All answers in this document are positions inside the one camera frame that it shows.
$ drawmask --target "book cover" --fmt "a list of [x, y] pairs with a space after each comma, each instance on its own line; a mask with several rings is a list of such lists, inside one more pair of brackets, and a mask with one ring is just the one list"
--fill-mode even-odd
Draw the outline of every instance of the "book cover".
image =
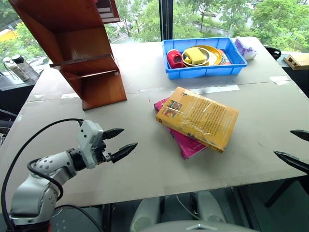
[[[168, 100], [169, 98], [165, 98], [157, 103], [154, 104], [154, 109], [159, 112], [161, 110], [162, 106], [164, 103]], [[205, 145], [199, 143], [198, 141], [191, 139], [188, 136], [185, 136], [171, 128], [168, 128], [168, 131], [170, 132], [171, 136], [175, 139], [176, 143], [179, 146], [180, 149], [180, 154], [183, 159], [188, 159], [195, 155], [196, 153], [200, 152], [201, 150], [204, 150], [206, 148]]]
[[223, 152], [239, 111], [177, 87], [156, 115], [156, 120], [181, 134]]

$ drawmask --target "window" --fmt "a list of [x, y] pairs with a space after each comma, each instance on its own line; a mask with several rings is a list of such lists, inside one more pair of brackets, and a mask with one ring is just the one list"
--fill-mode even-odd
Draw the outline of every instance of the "window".
[[40, 65], [49, 62], [49, 58], [10, 3], [7, 0], [0, 0], [0, 72], [7, 74], [3, 58], [11, 58], [16, 54], [21, 54], [33, 67], [36, 66], [37, 70], [40, 69]]
[[120, 22], [105, 24], [112, 44], [160, 41], [158, 0], [115, 0]]
[[309, 52], [309, 0], [174, 0], [173, 39], [256, 36], [281, 51]]

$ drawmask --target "wooden shelf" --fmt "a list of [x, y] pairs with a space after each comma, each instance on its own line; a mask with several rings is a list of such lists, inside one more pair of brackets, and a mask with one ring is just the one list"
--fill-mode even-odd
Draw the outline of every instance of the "wooden shelf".
[[[9, 0], [83, 99], [83, 109], [126, 100], [121, 74], [94, 0]], [[107, 2], [118, 16], [114, 0]]]

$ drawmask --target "pink book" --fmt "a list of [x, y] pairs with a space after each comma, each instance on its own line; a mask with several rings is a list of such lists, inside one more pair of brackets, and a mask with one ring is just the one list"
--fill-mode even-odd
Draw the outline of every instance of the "pink book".
[[[169, 98], [165, 98], [157, 103], [154, 104], [154, 109], [158, 112], [164, 103], [168, 100]], [[201, 150], [204, 150], [206, 148], [205, 145], [200, 144], [194, 139], [191, 139], [188, 136], [185, 136], [171, 128], [168, 128], [168, 131], [170, 134], [173, 136], [173, 138], [176, 140], [179, 148], [180, 148], [180, 154], [183, 159], [188, 159], [191, 156], [195, 155], [197, 152], [200, 152]]]

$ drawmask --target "white table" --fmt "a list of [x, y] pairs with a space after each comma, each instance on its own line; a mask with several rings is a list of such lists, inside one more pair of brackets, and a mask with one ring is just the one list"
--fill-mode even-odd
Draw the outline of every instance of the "white table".
[[[120, 65], [127, 101], [83, 111], [78, 97], [57, 70], [45, 70], [22, 108], [0, 149], [0, 178], [22, 144], [43, 126], [63, 118], [80, 117], [98, 122], [103, 129], [124, 128], [107, 141], [107, 149], [138, 142], [136, 149], [116, 164], [104, 163], [83, 170], [64, 186], [58, 204], [80, 206], [184, 193], [205, 189], [278, 180], [304, 173], [284, 163], [273, 150], [285, 151], [309, 162], [309, 143], [289, 130], [309, 129], [309, 101], [290, 80], [283, 85], [270, 76], [287, 75], [255, 39], [258, 51], [238, 76], [206, 77], [171, 81], [164, 71], [161, 43], [117, 44], [112, 48]], [[154, 57], [134, 64], [143, 51]], [[183, 160], [164, 125], [155, 120], [153, 104], [185, 88], [237, 84], [240, 90], [214, 92], [205, 96], [240, 111], [224, 153], [206, 149]], [[76, 147], [79, 126], [75, 122], [56, 125], [37, 137], [18, 160], [7, 188], [10, 204], [15, 189], [35, 158]]]

